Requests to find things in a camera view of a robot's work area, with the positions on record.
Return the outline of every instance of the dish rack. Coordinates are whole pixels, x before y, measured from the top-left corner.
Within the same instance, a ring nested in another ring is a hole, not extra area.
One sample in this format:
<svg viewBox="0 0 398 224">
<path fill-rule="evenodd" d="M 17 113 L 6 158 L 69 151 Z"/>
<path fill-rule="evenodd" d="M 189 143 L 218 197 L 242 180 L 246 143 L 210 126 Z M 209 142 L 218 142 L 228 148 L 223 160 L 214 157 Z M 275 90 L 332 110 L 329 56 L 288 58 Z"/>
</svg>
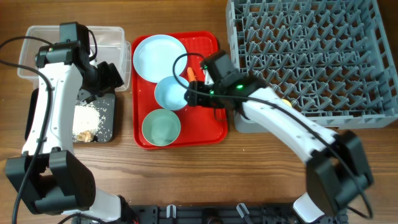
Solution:
<svg viewBox="0 0 398 224">
<path fill-rule="evenodd" d="M 242 73 L 322 126 L 382 128 L 398 118 L 397 72 L 376 0 L 228 0 L 231 58 Z M 235 115 L 239 132 L 265 131 Z"/>
</svg>

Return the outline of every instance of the wood grain surface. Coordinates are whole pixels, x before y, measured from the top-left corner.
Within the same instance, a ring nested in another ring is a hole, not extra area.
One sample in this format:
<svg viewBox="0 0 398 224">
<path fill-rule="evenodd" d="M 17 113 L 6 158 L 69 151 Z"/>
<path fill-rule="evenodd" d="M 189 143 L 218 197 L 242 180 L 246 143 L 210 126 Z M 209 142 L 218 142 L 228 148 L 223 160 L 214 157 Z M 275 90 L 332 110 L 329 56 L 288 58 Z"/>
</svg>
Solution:
<svg viewBox="0 0 398 224">
<path fill-rule="evenodd" d="M 397 1 L 380 1 L 393 55 L 398 55 Z M 208 30 L 229 49 L 226 0 L 95 1 L 0 0 L 0 42 L 24 35 L 32 25 L 78 21 L 120 26 L 132 42 L 145 34 Z M 22 41 L 7 45 L 0 58 L 17 62 Z M 10 223 L 16 191 L 4 175 L 6 159 L 19 156 L 32 84 L 17 70 L 0 65 L 0 223 Z M 118 93 L 115 139 L 75 145 L 77 158 L 99 188 L 123 195 L 131 204 L 236 205 L 239 202 L 293 202 L 305 192 L 303 164 L 272 134 L 239 134 L 229 122 L 226 139 L 215 145 L 145 151 L 132 138 L 131 91 Z M 366 192 L 374 221 L 350 215 L 351 223 L 398 223 L 398 124 L 355 132 L 363 140 L 375 178 Z M 357 199 L 352 206 L 364 210 Z M 57 223 L 61 216 L 31 215 L 22 203 L 19 223 Z"/>
</svg>

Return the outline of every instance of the red tray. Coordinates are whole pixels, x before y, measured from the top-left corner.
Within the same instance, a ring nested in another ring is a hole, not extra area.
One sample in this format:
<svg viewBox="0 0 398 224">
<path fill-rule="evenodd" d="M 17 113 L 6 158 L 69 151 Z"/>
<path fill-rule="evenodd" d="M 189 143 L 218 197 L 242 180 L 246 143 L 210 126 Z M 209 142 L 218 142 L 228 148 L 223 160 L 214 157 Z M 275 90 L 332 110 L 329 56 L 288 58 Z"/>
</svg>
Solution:
<svg viewBox="0 0 398 224">
<path fill-rule="evenodd" d="M 177 38 L 186 48 L 187 52 L 198 52 L 207 57 L 218 50 L 218 43 L 216 37 L 207 31 L 201 32 L 185 32 L 168 34 Z M 132 43 L 131 53 L 138 44 L 150 35 L 138 37 Z M 200 69 L 201 58 L 197 56 L 188 56 L 187 67 L 192 67 L 197 80 L 205 81 L 203 70 Z M 181 74 L 188 80 L 187 69 Z M 133 68 L 132 74 L 132 125 L 134 132 L 134 140 L 144 149 L 165 149 L 171 147 L 181 146 L 199 146 L 204 144 L 214 144 L 222 141 L 227 132 L 227 121 L 218 121 L 217 119 L 226 119 L 225 110 L 217 110 L 214 117 L 213 109 L 202 108 L 201 106 L 190 107 L 186 106 L 179 111 L 174 111 L 181 121 L 180 136 L 172 144 L 164 147 L 151 145 L 142 135 L 142 122 L 144 118 L 152 111 L 161 109 L 155 101 L 155 86 L 156 83 L 145 81 L 141 78 L 136 70 Z"/>
</svg>

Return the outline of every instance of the orange object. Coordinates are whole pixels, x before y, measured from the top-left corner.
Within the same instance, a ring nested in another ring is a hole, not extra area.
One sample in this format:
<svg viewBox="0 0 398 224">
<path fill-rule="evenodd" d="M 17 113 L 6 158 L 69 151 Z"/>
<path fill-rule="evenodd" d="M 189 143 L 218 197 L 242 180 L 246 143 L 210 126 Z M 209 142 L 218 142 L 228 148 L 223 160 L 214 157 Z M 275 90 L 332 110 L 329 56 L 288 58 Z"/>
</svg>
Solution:
<svg viewBox="0 0 398 224">
<path fill-rule="evenodd" d="M 193 69 L 192 69 L 191 67 L 188 67 L 187 73 L 188 73 L 188 81 L 189 81 L 189 82 L 192 82 L 192 81 L 196 81 L 196 80 L 197 80 L 196 77 L 195 77 L 195 74 L 194 74 L 194 72 L 193 72 Z"/>
</svg>

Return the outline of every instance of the clear plastic container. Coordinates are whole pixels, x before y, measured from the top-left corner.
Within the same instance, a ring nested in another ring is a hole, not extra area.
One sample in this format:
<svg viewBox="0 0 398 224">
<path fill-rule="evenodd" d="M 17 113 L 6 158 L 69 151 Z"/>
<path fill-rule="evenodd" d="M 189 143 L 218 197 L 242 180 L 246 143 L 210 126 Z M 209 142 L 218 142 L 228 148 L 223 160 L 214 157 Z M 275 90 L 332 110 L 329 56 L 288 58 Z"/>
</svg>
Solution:
<svg viewBox="0 0 398 224">
<path fill-rule="evenodd" d="M 124 81 L 124 85 L 115 89 L 116 91 L 125 91 L 129 88 L 131 77 L 131 44 L 124 40 L 124 30 L 120 27 L 88 26 L 93 31 L 97 41 L 98 53 L 97 62 L 114 63 Z M 31 26 L 26 35 L 40 37 L 51 43 L 59 42 L 59 26 Z M 32 68 L 35 66 L 35 56 L 41 46 L 45 43 L 26 39 L 22 45 L 19 63 Z M 91 49 L 95 49 L 94 40 L 90 35 Z M 18 68 L 18 76 L 30 80 L 34 88 L 39 82 L 38 76 L 28 70 Z"/>
</svg>

